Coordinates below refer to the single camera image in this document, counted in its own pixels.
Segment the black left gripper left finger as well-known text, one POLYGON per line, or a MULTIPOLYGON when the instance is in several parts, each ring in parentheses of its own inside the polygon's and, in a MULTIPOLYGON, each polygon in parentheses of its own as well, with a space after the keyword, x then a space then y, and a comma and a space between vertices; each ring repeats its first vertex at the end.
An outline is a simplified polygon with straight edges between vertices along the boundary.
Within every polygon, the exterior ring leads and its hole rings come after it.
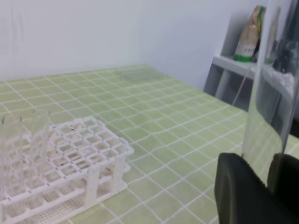
POLYGON ((214 195, 221 224, 288 224, 289 212, 239 155, 218 157, 214 195))

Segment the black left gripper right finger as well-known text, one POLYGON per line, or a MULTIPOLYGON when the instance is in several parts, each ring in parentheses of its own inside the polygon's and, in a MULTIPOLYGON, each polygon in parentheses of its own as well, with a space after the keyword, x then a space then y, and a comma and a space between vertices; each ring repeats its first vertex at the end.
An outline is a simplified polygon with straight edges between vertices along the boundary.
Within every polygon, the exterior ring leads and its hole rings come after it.
POLYGON ((269 168, 268 188, 273 190, 288 212, 299 217, 299 160, 289 154, 277 153, 269 168))

